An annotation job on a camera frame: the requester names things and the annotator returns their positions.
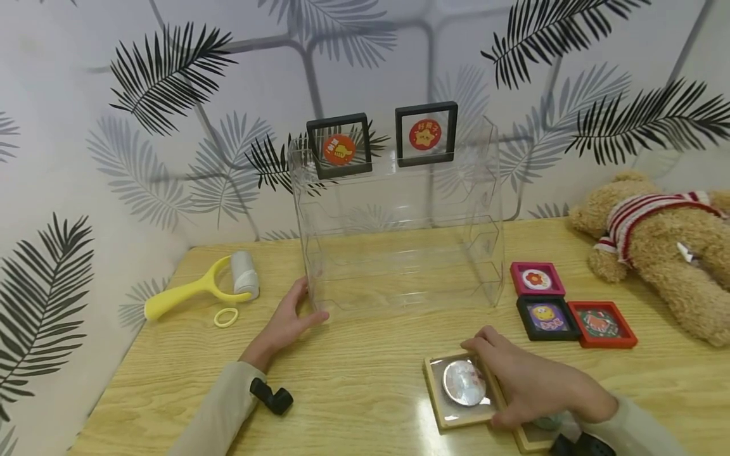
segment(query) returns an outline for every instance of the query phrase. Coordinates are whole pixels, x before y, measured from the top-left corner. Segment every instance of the stuffed animal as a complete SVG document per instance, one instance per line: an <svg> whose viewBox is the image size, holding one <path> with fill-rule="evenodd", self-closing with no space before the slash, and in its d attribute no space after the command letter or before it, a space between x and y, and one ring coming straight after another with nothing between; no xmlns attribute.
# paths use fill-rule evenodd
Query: stuffed animal
<svg viewBox="0 0 730 456"><path fill-rule="evenodd" d="M716 347L730 344L730 191L663 195L624 171L570 211L598 243L588 265L607 282L630 268L657 289L680 326ZM688 260L687 251L696 260Z"/></svg>

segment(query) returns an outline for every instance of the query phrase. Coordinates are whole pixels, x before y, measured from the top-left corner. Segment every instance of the yellow hair tie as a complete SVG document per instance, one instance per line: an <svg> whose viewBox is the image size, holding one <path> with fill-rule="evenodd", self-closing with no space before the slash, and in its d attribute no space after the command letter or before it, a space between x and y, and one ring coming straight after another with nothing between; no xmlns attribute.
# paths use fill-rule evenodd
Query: yellow hair tie
<svg viewBox="0 0 730 456"><path fill-rule="evenodd" d="M220 316L223 314L233 314L233 317L231 317L230 320L228 320L225 323L220 322ZM235 307L226 307L225 309L221 309L218 311L217 314L215 314L215 317L213 317L213 324L218 326L219 328L227 328L230 325L233 325L236 320L238 320L238 309Z"/></svg>

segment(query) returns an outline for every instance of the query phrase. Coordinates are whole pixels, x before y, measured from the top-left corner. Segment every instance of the red and white knit sweater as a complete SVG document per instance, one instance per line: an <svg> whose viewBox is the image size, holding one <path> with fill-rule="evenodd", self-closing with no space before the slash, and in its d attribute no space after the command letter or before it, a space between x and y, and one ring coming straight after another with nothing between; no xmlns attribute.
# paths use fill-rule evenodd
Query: red and white knit sweater
<svg viewBox="0 0 730 456"><path fill-rule="evenodd" d="M631 266L629 242L636 224L662 209L679 206L698 207L718 217L726 217L710 206L710 197L705 192L632 196L614 206L608 215L608 233L593 248L616 253L619 262Z"/></svg>

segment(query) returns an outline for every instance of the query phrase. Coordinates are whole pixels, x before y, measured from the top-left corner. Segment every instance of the orange sticker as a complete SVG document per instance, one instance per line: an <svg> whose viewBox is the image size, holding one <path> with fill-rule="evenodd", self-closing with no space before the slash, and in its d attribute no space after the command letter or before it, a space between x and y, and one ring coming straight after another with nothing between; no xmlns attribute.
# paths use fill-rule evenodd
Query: orange sticker
<svg viewBox="0 0 730 456"><path fill-rule="evenodd" d="M322 146L324 158L333 165L346 165L355 157L355 143L349 136L334 134Z"/></svg>
<svg viewBox="0 0 730 456"><path fill-rule="evenodd" d="M409 139L418 150L429 150L441 140L441 125L433 119L422 119L411 128Z"/></svg>

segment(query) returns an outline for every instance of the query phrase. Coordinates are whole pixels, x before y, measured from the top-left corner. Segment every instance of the lint roller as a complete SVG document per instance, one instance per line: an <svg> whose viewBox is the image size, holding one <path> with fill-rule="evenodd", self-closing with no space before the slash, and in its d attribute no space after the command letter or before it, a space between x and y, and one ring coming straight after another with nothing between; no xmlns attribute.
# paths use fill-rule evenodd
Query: lint roller
<svg viewBox="0 0 730 456"><path fill-rule="evenodd" d="M215 277L228 264L234 283L234 294L224 293L215 283ZM245 251L221 258L210 266L208 272L195 282L165 290L145 302L145 318L157 320L170 309L193 295L207 291L224 302L250 301L258 297L258 276L253 268L253 259Z"/></svg>

